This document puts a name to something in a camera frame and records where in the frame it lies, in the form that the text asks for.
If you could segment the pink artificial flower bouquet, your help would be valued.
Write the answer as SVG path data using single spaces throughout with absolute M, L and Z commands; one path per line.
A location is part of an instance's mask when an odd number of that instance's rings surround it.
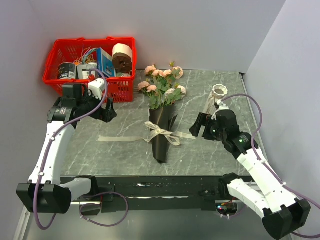
M 177 83 L 184 75 L 184 70 L 169 63 L 169 69 L 161 70 L 155 65 L 147 66 L 144 70 L 146 80 L 137 85 L 140 93 L 149 97 L 149 108 L 157 110 L 171 106 L 187 95 L 187 88 Z

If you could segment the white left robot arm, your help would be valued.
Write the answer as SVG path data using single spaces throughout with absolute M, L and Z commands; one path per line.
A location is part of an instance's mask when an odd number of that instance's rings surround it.
M 45 141 L 38 162 L 26 183 L 19 183 L 17 196 L 31 212 L 65 214 L 71 202 L 84 197 L 95 200 L 99 195 L 96 177 L 82 175 L 62 184 L 61 172 L 68 144 L 74 134 L 80 117 L 91 117 L 105 123 L 117 114 L 111 98 L 106 108 L 101 100 L 106 86 L 98 78 L 88 85 L 65 83 L 59 97 L 47 114 Z

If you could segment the beige printed ribbon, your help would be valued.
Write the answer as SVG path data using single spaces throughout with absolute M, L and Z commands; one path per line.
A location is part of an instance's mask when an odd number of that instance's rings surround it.
M 190 139 L 195 140 L 196 137 L 192 136 L 190 133 L 183 133 L 180 131 L 169 131 L 160 128 L 158 125 L 153 124 L 150 121 L 146 121 L 144 125 L 149 128 L 150 135 L 147 138 L 140 136 L 121 136 L 121 137 L 111 137 L 111 136 L 100 136 L 98 142 L 135 142 L 143 140 L 146 143 L 150 143 L 152 140 L 155 140 L 156 137 L 164 137 L 171 145 L 179 146 L 181 144 L 180 139 Z

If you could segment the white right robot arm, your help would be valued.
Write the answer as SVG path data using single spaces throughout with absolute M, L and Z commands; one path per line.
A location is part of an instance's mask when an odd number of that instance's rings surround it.
M 215 115 L 199 113 L 189 131 L 197 137 L 201 127 L 204 127 L 202 137 L 221 142 L 260 189 L 256 191 L 235 173 L 225 174 L 218 183 L 218 193 L 223 199 L 234 197 L 242 201 L 262 219 L 265 230 L 275 240 L 305 225 L 310 204 L 285 189 L 264 158 L 257 159 L 256 154 L 261 152 L 259 145 L 249 133 L 240 131 L 232 110 L 219 110 Z

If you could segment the black wrapping paper cone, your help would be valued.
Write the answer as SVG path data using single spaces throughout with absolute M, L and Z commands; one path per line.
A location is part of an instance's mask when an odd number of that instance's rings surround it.
M 167 105 L 149 110 L 149 121 L 155 126 L 154 137 L 151 140 L 153 158 L 159 163 L 167 161 L 167 151 L 170 131 L 176 121 L 175 105 Z

